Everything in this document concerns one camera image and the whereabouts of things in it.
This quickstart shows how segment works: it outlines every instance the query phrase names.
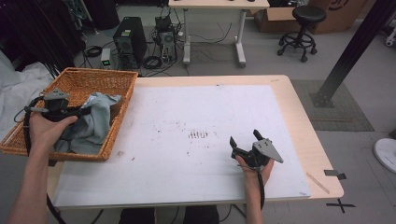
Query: desk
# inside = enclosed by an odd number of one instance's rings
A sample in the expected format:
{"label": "desk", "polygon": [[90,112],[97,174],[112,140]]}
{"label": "desk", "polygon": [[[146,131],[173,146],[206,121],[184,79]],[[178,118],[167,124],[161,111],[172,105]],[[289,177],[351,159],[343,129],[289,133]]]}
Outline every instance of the desk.
{"label": "desk", "polygon": [[[321,146],[318,137],[304,112],[290,80],[285,76],[234,76],[234,77],[153,77],[139,78],[135,86],[139,87],[192,87],[213,85],[268,85],[271,86],[279,110],[289,130],[289,136],[302,166],[304,177],[310,188],[310,199],[339,198],[344,194],[336,176],[326,176],[323,170],[332,170],[332,166]],[[56,188],[59,171],[58,164],[49,172],[49,195]],[[98,186],[92,193],[103,191]]]}
{"label": "desk", "polygon": [[184,58],[183,63],[190,63],[191,39],[189,36],[189,8],[220,8],[220,9],[241,9],[238,36],[235,37],[236,52],[238,61],[242,67],[246,66],[244,49],[242,47],[242,33],[244,31],[245,17],[247,9],[263,9],[269,7],[266,0],[170,0],[169,7],[183,8],[184,10]]}

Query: chair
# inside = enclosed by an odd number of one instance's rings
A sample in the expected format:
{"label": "chair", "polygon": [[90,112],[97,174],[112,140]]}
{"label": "chair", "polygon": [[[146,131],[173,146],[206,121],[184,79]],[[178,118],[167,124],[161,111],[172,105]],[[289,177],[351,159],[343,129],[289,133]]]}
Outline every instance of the chair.
{"label": "chair", "polygon": [[283,55],[283,52],[285,52],[285,48],[287,46],[292,46],[295,49],[303,49],[304,53],[301,57],[301,62],[305,63],[308,60],[308,58],[305,56],[307,49],[312,47],[312,55],[318,52],[314,38],[312,38],[311,35],[305,33],[306,27],[311,23],[324,21],[326,19],[326,12],[318,7],[300,6],[296,7],[292,11],[292,15],[301,25],[300,32],[290,32],[282,35],[279,40],[279,46],[283,46],[283,48],[277,51],[277,55]]}

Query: black tape mark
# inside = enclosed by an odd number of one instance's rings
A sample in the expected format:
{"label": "black tape mark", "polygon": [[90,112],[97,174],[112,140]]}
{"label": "black tape mark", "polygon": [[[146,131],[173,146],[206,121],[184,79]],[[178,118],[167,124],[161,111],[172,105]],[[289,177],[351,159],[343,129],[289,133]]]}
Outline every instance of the black tape mark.
{"label": "black tape mark", "polygon": [[337,201],[338,201],[338,203],[326,203],[326,205],[327,206],[335,206],[335,207],[340,207],[341,208],[341,211],[343,212],[343,213],[345,213],[346,212],[346,210],[344,209],[344,207],[356,207],[355,205],[353,205],[353,204],[349,204],[349,203],[341,203],[341,200],[340,199],[337,199]]}
{"label": "black tape mark", "polygon": [[347,179],[346,174],[338,174],[336,170],[324,170],[325,175],[337,176],[339,180]]}

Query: wicker basket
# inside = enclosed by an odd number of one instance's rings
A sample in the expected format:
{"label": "wicker basket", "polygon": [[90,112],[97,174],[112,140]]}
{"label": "wicker basket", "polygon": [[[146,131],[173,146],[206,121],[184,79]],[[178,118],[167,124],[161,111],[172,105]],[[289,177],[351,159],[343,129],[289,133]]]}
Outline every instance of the wicker basket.
{"label": "wicker basket", "polygon": [[[106,161],[111,154],[129,101],[134,91],[136,72],[111,71],[85,68],[66,68],[44,91],[55,88],[70,94],[69,105],[82,105],[88,96],[96,91],[110,95],[121,95],[120,101],[110,107],[110,130],[99,154],[84,155],[76,153],[51,152],[52,161]],[[0,143],[0,149],[7,154],[27,155],[23,138],[23,123],[19,122]]]}

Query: floor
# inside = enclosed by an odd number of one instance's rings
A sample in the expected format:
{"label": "floor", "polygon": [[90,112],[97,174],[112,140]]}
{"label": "floor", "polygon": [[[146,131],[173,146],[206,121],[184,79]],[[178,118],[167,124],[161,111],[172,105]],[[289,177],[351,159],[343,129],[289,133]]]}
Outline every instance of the floor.
{"label": "floor", "polygon": [[[119,7],[119,16],[139,16],[145,26],[145,34],[154,23],[154,17],[161,13],[156,7]],[[182,20],[182,12],[177,11]],[[175,13],[172,21],[177,22]],[[155,74],[146,69],[139,70],[143,76],[224,76],[224,75],[287,75],[290,79],[324,80],[358,29],[361,21],[345,32],[315,35],[318,54],[308,55],[306,63],[300,62],[299,51],[288,50],[282,57],[276,55],[281,34],[259,33],[254,21],[249,18],[244,30],[244,49],[247,66],[241,68],[234,52],[233,37],[237,32],[236,23],[221,44],[203,43],[192,45],[191,64],[176,63],[166,71]],[[191,33],[209,41],[221,39],[230,23],[194,23]],[[101,31],[99,35],[86,34],[87,45],[102,46],[112,41],[111,31]],[[82,56],[75,59],[82,63]],[[93,67],[99,67],[98,59],[90,60]],[[373,153],[374,143],[396,128],[396,48],[385,46],[385,36],[378,34],[369,48],[351,70],[345,84],[361,107],[361,110],[375,128],[374,132],[317,132],[334,169],[346,175],[341,180],[345,195],[337,200],[305,200],[282,203],[267,203],[262,211],[266,223],[394,223],[396,220],[396,174],[383,167]],[[21,174],[26,159],[0,154],[0,222],[7,217],[21,183]],[[229,211],[227,204],[219,206],[220,219]],[[120,208],[105,209],[96,223],[118,223]],[[184,208],[160,207],[157,209],[158,223],[182,223]],[[99,209],[62,211],[67,223],[91,223]],[[244,218],[232,208],[230,215],[222,222],[244,223]],[[49,215],[49,223],[56,223]]]}

